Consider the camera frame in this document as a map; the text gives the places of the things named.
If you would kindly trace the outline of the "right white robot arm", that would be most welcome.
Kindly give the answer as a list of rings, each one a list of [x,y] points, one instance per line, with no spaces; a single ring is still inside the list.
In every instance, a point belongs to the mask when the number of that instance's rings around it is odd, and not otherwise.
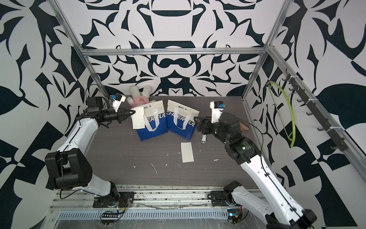
[[[246,208],[268,229],[311,229],[317,217],[298,204],[275,177],[253,141],[244,137],[241,121],[235,115],[222,113],[218,121],[210,117],[194,118],[197,130],[224,143],[228,155],[252,178],[265,197],[262,201],[238,182],[225,186],[229,201]]]

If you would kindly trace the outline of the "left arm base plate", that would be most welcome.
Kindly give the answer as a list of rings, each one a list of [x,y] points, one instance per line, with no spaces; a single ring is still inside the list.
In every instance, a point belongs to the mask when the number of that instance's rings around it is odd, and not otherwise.
[[[126,208],[133,204],[135,192],[118,192],[94,199],[93,208]]]

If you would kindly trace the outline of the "white paper receipt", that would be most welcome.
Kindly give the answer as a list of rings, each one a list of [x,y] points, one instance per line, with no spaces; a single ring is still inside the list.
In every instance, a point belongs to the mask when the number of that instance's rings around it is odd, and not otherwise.
[[[135,112],[131,118],[132,118],[132,128],[135,130],[138,129],[144,129],[145,128],[145,122],[144,122],[144,108],[142,106],[132,108],[132,110]]]
[[[193,148],[191,142],[181,143],[182,162],[194,162]]]

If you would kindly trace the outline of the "blue white paper bag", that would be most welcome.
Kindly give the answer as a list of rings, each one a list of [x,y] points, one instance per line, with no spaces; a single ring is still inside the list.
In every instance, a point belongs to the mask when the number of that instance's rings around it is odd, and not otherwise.
[[[194,117],[196,116],[199,116],[199,111],[175,101],[168,100],[166,120],[167,129],[170,132],[185,140],[191,140],[196,128],[194,121]]]
[[[144,108],[144,129],[138,129],[137,133],[141,141],[166,134],[167,120],[162,100],[142,106]]]

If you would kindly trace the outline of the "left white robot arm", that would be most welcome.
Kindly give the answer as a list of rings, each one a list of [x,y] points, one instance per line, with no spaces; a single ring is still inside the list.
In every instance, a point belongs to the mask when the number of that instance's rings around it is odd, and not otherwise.
[[[93,195],[96,201],[105,206],[120,199],[116,185],[96,176],[85,156],[100,126],[108,127],[114,120],[121,123],[135,113],[120,107],[125,100],[126,97],[119,93],[111,95],[109,99],[101,96],[87,98],[87,108],[77,117],[66,142],[45,157],[53,189],[82,191]]]

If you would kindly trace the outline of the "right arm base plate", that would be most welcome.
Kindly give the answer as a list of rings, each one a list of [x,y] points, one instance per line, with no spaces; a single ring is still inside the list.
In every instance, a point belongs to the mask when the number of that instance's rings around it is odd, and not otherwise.
[[[216,206],[237,206],[238,204],[235,203],[231,193],[227,191],[211,191],[207,198],[211,200],[211,204],[213,207]]]

